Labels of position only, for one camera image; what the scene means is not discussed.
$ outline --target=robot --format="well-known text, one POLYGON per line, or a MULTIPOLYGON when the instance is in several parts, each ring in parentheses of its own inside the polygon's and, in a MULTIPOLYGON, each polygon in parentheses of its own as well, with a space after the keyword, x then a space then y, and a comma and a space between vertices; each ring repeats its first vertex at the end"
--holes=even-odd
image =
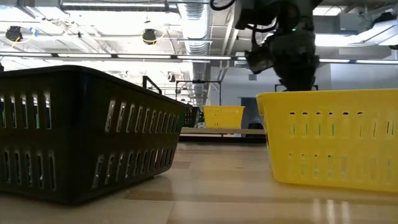
POLYGON ((236 29, 251 29, 252 50, 245 56, 254 74, 274 68, 280 83, 288 91, 309 91, 315 83, 319 56, 315 55, 313 10, 322 0, 231 0, 221 11, 235 3, 236 29), (256 41, 257 32, 273 32, 263 43, 256 41))

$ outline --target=ceiling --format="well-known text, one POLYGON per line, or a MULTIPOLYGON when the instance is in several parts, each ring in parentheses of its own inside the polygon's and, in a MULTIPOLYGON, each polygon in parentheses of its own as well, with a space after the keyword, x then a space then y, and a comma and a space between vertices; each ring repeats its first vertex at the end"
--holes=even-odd
MULTIPOLYGON (((103 1, 63 0, 68 3, 90 3, 103 1)), ((319 16, 335 16, 340 13, 358 14, 358 11, 379 9, 396 3, 396 0, 343 1, 324 0, 316 9, 319 16)), ((210 54, 235 54, 251 48, 251 31, 234 32, 228 29, 229 19, 233 13, 226 11, 212 12, 209 18, 210 54), (227 43, 237 40, 233 45, 227 43)), ((18 7, 0 6, 0 52, 56 52, 56 53, 90 53, 90 54, 186 54, 183 36, 183 21, 179 14, 173 12, 138 11, 88 11, 67 10, 62 12, 54 7, 37 7, 26 11, 18 7), (10 26, 21 26, 24 39, 14 44, 5 37, 10 26), (155 45, 147 45, 142 41, 145 29, 155 29, 158 41, 155 45)), ((328 58, 384 58, 389 52, 388 47, 361 47, 342 49, 338 47, 318 47, 317 54, 328 58)), ((3 58, 1 63, 6 70, 45 67, 60 64, 75 64, 96 68, 127 81, 140 84, 141 77, 148 75, 167 94, 174 96, 173 83, 167 81, 166 75, 172 73, 178 80, 189 80, 192 77, 192 63, 142 63, 129 61, 103 61, 93 58, 89 60, 44 60, 25 58, 3 58)), ((189 97, 192 92, 184 91, 180 97, 189 97)))

